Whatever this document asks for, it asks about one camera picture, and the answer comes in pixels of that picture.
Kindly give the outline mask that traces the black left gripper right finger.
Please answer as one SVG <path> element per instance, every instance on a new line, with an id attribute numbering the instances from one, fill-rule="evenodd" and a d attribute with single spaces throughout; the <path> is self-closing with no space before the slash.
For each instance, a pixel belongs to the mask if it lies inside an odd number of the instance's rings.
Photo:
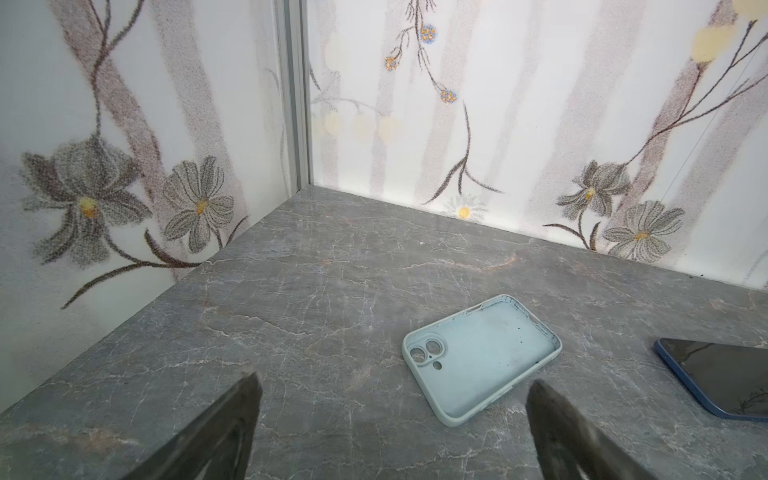
<path id="1" fill-rule="evenodd" d="M 545 381 L 532 383 L 526 412 L 545 479 L 654 477 Z"/>

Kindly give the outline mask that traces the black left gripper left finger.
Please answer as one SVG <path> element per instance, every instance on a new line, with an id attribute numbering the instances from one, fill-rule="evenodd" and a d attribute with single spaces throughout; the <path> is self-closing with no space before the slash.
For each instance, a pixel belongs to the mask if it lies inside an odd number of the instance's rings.
<path id="1" fill-rule="evenodd" d="M 243 479 L 252 451 L 262 387 L 241 378 L 134 470 L 127 479 Z"/>

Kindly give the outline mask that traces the light blue phone case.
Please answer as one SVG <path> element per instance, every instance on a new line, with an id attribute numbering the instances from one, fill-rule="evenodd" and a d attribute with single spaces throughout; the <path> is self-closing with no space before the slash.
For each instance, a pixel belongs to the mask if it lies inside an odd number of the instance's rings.
<path id="1" fill-rule="evenodd" d="M 562 351 L 526 306 L 497 295 L 406 334 L 402 355 L 437 419 L 457 427 Z"/>

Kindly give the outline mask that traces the blue phone black screen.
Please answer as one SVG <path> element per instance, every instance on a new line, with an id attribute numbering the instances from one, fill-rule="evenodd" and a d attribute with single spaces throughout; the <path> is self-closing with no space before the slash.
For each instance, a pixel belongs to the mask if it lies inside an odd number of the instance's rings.
<path id="1" fill-rule="evenodd" d="M 767 421 L 767 350 L 660 338 L 653 349 L 711 414 L 729 420 Z"/>

